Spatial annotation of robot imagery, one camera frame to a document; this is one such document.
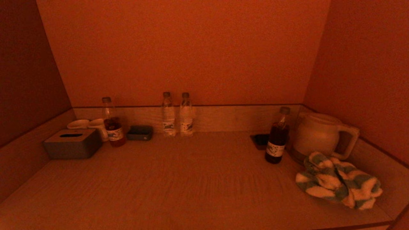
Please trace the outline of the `green white striped towel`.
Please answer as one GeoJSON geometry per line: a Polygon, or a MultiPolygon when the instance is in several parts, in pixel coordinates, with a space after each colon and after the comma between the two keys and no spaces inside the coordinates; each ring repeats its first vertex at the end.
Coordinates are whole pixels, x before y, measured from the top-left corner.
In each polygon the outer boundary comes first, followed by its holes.
{"type": "Polygon", "coordinates": [[[371,209],[383,193],[380,181],[353,164],[315,151],[295,177],[298,187],[313,197],[356,210],[371,209]]]}

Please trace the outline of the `clear water bottle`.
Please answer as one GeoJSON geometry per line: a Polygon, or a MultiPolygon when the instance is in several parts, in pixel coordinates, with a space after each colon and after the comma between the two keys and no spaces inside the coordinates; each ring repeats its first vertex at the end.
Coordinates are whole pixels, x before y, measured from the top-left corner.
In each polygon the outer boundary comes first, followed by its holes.
{"type": "Polygon", "coordinates": [[[175,108],[170,92],[163,92],[162,124],[165,136],[174,137],[176,135],[175,108]]]}
{"type": "Polygon", "coordinates": [[[184,137],[193,136],[193,106],[189,93],[182,93],[180,104],[180,134],[184,137]]]}

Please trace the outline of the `small dark coaster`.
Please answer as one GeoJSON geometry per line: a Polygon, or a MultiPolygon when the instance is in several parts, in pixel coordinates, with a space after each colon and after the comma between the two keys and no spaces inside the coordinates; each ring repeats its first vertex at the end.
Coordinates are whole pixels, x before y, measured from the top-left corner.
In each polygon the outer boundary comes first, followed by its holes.
{"type": "Polygon", "coordinates": [[[252,142],[257,150],[266,150],[269,141],[269,134],[254,134],[250,135],[252,142]]]}

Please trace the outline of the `small teal tray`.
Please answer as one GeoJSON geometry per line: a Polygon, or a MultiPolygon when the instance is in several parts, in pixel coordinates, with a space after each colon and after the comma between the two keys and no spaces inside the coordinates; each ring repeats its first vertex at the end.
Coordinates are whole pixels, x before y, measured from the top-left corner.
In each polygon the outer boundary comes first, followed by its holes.
{"type": "Polygon", "coordinates": [[[132,125],[127,132],[128,140],[149,141],[153,135],[152,126],[132,125]]]}

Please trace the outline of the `full tea bottle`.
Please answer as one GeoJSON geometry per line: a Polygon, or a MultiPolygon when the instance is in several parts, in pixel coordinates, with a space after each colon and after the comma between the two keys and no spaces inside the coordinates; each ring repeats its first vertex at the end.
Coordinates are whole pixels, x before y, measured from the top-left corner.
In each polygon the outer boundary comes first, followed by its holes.
{"type": "Polygon", "coordinates": [[[277,119],[272,124],[265,151],[265,160],[269,163],[278,164],[282,160],[282,155],[289,138],[290,127],[287,123],[289,114],[290,108],[282,106],[277,119]]]}

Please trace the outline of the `half-full tea bottle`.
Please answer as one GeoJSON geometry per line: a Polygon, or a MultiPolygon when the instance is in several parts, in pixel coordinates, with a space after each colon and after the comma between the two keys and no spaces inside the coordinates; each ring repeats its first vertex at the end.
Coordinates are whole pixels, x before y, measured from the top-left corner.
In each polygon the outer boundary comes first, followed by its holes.
{"type": "Polygon", "coordinates": [[[112,147],[123,146],[127,139],[118,113],[110,97],[103,97],[103,123],[112,147]]]}

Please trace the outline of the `white electric kettle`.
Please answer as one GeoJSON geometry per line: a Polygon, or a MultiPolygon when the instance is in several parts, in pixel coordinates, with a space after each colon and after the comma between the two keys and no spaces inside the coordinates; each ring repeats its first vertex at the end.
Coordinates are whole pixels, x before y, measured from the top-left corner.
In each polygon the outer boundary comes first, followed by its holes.
{"type": "Polygon", "coordinates": [[[352,153],[359,135],[358,128],[344,124],[335,117],[322,113],[300,112],[289,155],[301,165],[305,158],[315,151],[344,161],[352,153]],[[350,134],[351,139],[344,152],[337,153],[336,146],[341,132],[350,134]]]}

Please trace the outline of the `white cup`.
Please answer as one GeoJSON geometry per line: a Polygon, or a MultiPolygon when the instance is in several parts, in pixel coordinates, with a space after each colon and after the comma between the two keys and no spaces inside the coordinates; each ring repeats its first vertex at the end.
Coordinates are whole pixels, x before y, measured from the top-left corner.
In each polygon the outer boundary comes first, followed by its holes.
{"type": "Polygon", "coordinates": [[[79,119],[67,124],[68,129],[88,129],[89,120],[79,119]]]}

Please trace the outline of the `grey-blue tissue box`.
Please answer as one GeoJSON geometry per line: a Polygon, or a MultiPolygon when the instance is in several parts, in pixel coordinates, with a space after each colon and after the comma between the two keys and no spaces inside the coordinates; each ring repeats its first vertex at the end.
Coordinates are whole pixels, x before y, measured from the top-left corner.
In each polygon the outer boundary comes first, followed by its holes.
{"type": "Polygon", "coordinates": [[[88,159],[103,145],[96,129],[63,129],[42,142],[50,159],[88,159]]]}

